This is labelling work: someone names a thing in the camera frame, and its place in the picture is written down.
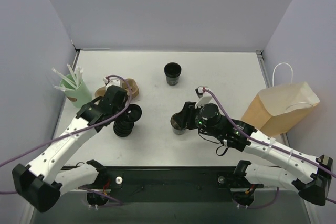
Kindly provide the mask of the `dark paper coffee cup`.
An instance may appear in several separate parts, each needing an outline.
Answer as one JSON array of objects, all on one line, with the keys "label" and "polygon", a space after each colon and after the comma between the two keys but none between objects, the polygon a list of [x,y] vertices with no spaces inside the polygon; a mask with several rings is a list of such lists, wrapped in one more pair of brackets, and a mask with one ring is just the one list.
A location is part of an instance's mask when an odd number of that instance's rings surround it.
[{"label": "dark paper coffee cup", "polygon": [[171,119],[170,119],[170,124],[171,124],[171,127],[172,127],[172,131],[176,135],[183,135],[186,132],[186,128],[182,128],[182,127],[179,126],[179,124],[174,119],[175,116],[176,116],[176,113],[173,114],[171,116]]}]

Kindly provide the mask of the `black plastic cup lid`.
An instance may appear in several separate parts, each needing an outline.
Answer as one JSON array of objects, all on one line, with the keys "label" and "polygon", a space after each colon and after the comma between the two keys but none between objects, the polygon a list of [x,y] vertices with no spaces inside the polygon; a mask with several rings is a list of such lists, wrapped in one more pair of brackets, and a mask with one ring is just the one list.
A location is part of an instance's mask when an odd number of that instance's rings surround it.
[{"label": "black plastic cup lid", "polygon": [[142,109],[137,104],[130,104],[125,112],[125,121],[128,123],[135,123],[142,116]]}]

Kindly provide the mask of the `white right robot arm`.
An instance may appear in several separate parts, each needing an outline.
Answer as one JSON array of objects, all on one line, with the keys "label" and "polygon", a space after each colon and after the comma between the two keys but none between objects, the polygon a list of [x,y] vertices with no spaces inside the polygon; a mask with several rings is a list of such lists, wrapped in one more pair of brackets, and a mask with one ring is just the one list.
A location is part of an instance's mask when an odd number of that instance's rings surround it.
[{"label": "white right robot arm", "polygon": [[185,102],[182,110],[171,117],[175,130],[198,130],[211,136],[227,150],[258,156],[272,166],[239,161],[233,172],[238,186],[275,186],[292,190],[302,199],[318,206],[328,202],[333,160],[325,155],[315,157],[291,149],[255,127],[222,115],[217,105],[197,106]]}]

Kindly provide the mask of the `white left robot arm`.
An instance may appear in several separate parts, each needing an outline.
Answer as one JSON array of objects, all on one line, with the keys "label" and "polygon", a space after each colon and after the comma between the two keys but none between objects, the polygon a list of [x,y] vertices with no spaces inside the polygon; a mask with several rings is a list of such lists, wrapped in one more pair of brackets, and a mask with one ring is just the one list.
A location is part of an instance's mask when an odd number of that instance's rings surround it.
[{"label": "white left robot arm", "polygon": [[61,172],[82,145],[121,115],[130,104],[127,91],[111,85],[105,95],[84,104],[58,140],[27,165],[12,170],[16,192],[39,212],[46,212],[61,195],[84,185],[100,188],[108,181],[107,169],[95,160]]}]

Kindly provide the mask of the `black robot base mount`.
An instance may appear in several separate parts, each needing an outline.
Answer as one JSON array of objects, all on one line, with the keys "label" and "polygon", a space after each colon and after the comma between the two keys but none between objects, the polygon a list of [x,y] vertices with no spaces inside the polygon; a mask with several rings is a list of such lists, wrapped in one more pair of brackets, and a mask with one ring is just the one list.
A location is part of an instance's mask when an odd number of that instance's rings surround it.
[{"label": "black robot base mount", "polygon": [[95,206],[112,206],[117,199],[130,203],[223,203],[241,196],[252,187],[245,177],[234,175],[234,166],[108,166],[105,178],[88,188],[106,186],[110,199],[87,193]]}]

